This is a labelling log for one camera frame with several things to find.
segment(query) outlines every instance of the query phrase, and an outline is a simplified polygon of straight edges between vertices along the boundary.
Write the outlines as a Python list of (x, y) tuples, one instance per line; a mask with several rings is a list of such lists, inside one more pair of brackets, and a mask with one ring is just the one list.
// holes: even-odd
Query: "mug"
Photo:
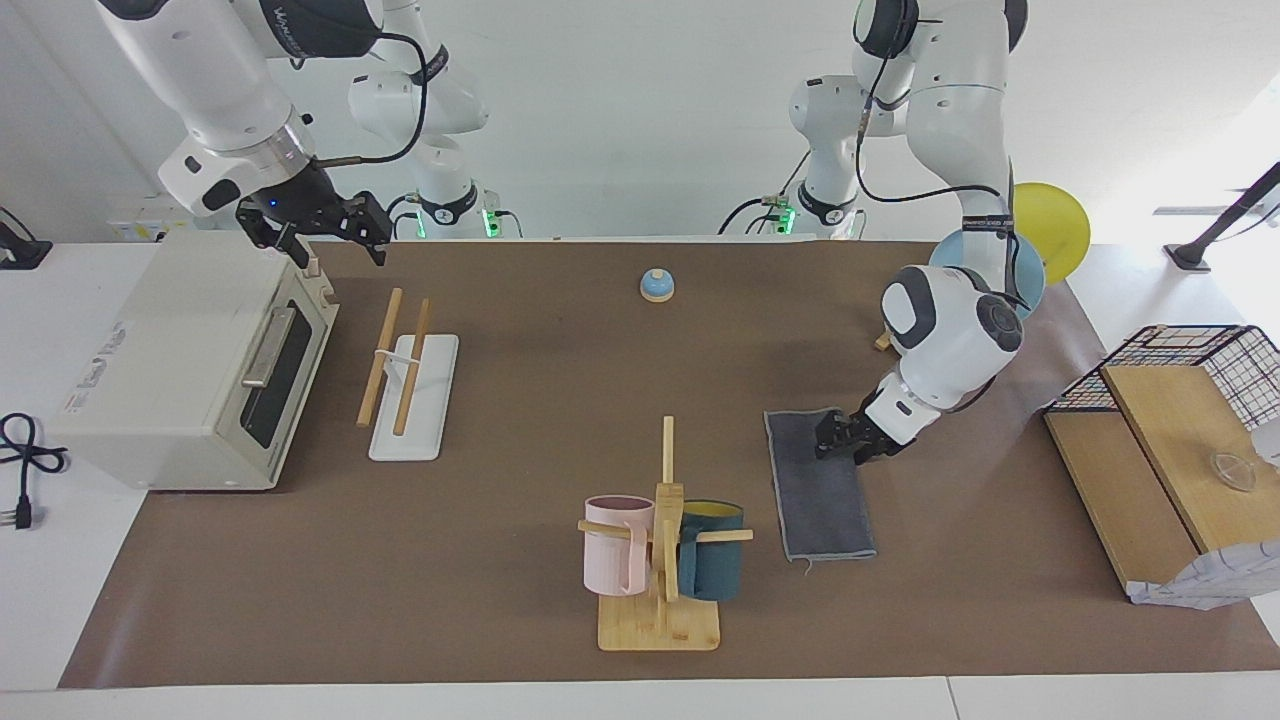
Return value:
[(630, 538), (584, 533), (582, 584), (595, 594), (623, 597), (649, 589), (653, 501), (631, 495), (588, 498), (586, 519), (631, 530)]
[(742, 543), (696, 542), (698, 533), (741, 530), (742, 507), (719, 500), (690, 500), (680, 521), (680, 594), (724, 601), (737, 596)]

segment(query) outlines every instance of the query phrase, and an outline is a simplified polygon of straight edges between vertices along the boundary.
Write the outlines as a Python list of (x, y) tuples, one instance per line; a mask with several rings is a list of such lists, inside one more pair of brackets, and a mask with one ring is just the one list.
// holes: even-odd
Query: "mug handle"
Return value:
[(680, 594), (694, 597), (698, 593), (698, 528), (689, 528), (680, 538), (680, 568), (676, 578)]
[(645, 559), (649, 553), (649, 533), (644, 525), (626, 523), (631, 530), (630, 555), (627, 557), (627, 577), (622, 580), (625, 594), (636, 594), (649, 579), (649, 569), (645, 568)]

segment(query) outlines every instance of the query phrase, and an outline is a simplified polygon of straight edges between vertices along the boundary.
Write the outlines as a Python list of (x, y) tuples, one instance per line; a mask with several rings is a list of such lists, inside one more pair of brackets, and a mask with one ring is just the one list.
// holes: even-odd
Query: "white wall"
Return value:
[[(154, 187), (137, 168), (154, 169), (182, 135), (92, 3), (0, 0), (0, 202), (60, 240), (102, 237), (102, 196)], [(805, 77), (847, 69), (856, 3), (426, 5), (435, 35), (481, 77), (493, 106), (490, 126), (461, 138), (475, 174), (530, 234), (593, 236), (713, 232), (739, 201), (781, 186), (805, 147), (787, 99)], [(1185, 165), (1192, 150), (1280, 72), (1275, 8), (1033, 1), (1005, 110), (1018, 177), (1073, 191), (1100, 240), (1149, 214), (1160, 204), (1155, 188), (1196, 182), (1201, 169)], [(24, 27), (35, 37), (8, 42)], [(33, 40), (46, 58), (27, 54)], [(349, 78), (376, 65), (311, 61), (296, 73), (282, 61), (273, 72), (316, 117), (323, 154), (378, 154), (389, 147), (346, 109)], [(870, 141), (867, 155), (878, 192), (937, 186), (900, 138)], [(394, 167), (333, 176), (344, 192), (369, 187), (384, 200), (411, 188)], [(957, 208), (948, 197), (872, 206), (867, 234), (941, 237)]]

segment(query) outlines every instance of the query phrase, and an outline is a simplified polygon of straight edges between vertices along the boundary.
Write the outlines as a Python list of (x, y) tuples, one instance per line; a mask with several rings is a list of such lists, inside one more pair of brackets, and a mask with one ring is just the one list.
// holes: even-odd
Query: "gray towel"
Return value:
[(829, 410), (764, 414), (782, 550), (788, 561), (876, 557), (852, 456), (818, 460), (813, 452), (814, 428)]

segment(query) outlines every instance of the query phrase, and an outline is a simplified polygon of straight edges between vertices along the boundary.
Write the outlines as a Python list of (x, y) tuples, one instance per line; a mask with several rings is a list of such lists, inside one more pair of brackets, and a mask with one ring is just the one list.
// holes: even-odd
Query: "yellow plate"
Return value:
[(1043, 182), (1014, 186), (1014, 222), (1044, 260), (1044, 282), (1066, 279), (1089, 251), (1089, 217), (1071, 193)]

